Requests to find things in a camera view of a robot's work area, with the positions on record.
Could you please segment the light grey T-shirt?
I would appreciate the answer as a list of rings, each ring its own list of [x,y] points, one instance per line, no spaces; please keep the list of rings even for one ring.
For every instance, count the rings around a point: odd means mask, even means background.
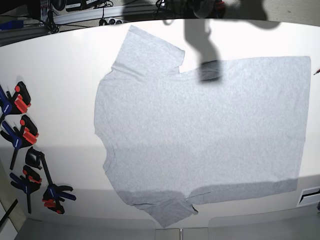
[[[195,205],[297,189],[306,140],[308,56],[213,60],[131,26],[95,98],[103,169],[127,204],[168,227]]]

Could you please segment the long bar blue clamp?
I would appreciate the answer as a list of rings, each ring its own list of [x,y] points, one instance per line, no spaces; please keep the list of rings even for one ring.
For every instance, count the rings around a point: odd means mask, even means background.
[[[65,199],[76,201],[76,196],[69,193],[74,189],[71,186],[56,185],[53,182],[45,159],[45,154],[43,152],[38,151],[33,147],[29,148],[25,156],[25,163],[29,167],[44,170],[48,186],[42,196],[42,202],[44,203],[44,206],[49,210],[63,215],[65,213],[65,209],[62,206],[61,202],[64,202]]]

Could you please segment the blue orange clamp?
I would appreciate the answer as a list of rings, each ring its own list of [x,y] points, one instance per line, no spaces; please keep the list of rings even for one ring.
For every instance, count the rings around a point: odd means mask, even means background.
[[[26,195],[26,201],[27,201],[27,212],[31,214],[32,213],[31,194],[40,189],[42,178],[35,170],[33,170],[28,165],[23,166],[22,173],[24,174],[24,176],[20,175],[18,177],[13,172],[11,172],[9,174],[10,178],[12,179],[10,184],[14,188],[24,192],[24,194]]]
[[[13,170],[19,150],[32,147],[37,142],[38,128],[26,114],[20,119],[20,129],[11,127],[5,120],[2,122],[2,127],[4,130],[0,131],[1,136],[14,148],[9,167],[10,170]]]
[[[23,81],[17,83],[13,95],[9,91],[5,93],[2,87],[0,88],[0,107],[4,116],[24,114],[30,106],[31,96]]]

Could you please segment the top blue orange clamp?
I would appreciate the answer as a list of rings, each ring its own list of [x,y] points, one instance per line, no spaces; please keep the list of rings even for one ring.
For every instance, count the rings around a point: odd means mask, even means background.
[[[2,87],[0,88],[0,107],[4,116],[24,114],[30,106],[31,96],[23,81],[17,83],[13,95],[9,91],[5,93]]]

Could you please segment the black flat bar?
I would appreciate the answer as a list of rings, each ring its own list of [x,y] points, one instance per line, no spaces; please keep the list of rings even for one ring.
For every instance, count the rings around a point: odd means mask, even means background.
[[[14,210],[14,208],[16,207],[17,204],[18,204],[18,200],[15,199],[14,202],[9,207],[9,209],[5,212],[4,216],[1,218],[0,227],[2,227],[5,224],[5,222],[9,218],[9,215],[12,213],[12,211]]]

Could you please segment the white slotted bracket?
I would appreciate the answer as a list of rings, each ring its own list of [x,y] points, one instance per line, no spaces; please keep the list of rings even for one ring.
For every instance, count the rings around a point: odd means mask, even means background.
[[[297,207],[305,207],[320,202],[320,187],[303,189],[298,199]]]

